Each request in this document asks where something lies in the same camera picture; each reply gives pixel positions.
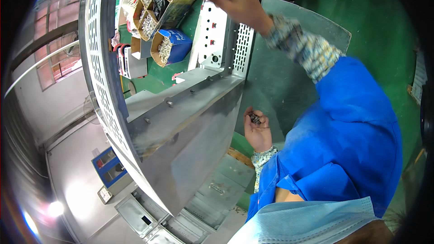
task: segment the blue sleeve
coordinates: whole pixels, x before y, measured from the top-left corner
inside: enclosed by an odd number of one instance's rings
[[[340,57],[317,84],[322,108],[343,122],[396,122],[392,106],[365,66]]]

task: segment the patterned sleeve cover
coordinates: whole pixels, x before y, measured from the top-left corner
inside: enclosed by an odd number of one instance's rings
[[[344,54],[323,37],[302,30],[297,20],[281,15],[270,15],[274,26],[262,36],[271,49],[283,51],[294,63],[300,64],[313,83],[319,82]],[[254,153],[252,162],[256,170],[255,193],[259,190],[259,179],[263,165],[277,153],[276,147]]]

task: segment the bright light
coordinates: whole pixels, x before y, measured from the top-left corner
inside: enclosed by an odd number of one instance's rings
[[[38,228],[36,228],[35,222],[33,221],[33,219],[30,217],[30,215],[27,212],[24,212],[24,219],[26,220],[27,225],[29,226],[30,230],[32,230],[35,233],[35,235],[38,235],[39,234]]]
[[[63,205],[61,202],[52,202],[48,207],[48,215],[55,218],[63,214]]]

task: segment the person's left hand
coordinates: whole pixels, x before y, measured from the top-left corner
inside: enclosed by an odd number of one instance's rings
[[[259,116],[260,124],[255,124],[250,120],[250,112]],[[257,153],[264,152],[273,146],[268,117],[260,110],[253,110],[252,106],[244,112],[244,135]]]

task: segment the white wall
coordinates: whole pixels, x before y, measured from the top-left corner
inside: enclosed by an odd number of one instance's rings
[[[13,79],[17,79],[33,64],[35,57],[31,55],[14,70]],[[55,83],[45,91],[41,89],[36,72],[36,69],[30,71],[14,90],[39,145],[84,114],[83,102],[89,92],[83,70]]]
[[[79,241],[85,241],[98,231],[85,243],[141,244],[142,240],[126,221],[116,217],[114,208],[136,188],[134,182],[109,204],[104,205],[97,195],[103,183],[92,165],[92,150],[97,148],[102,152],[109,147],[102,127],[92,123],[84,125],[54,147],[48,155],[48,162],[55,194],[66,206],[64,217]]]

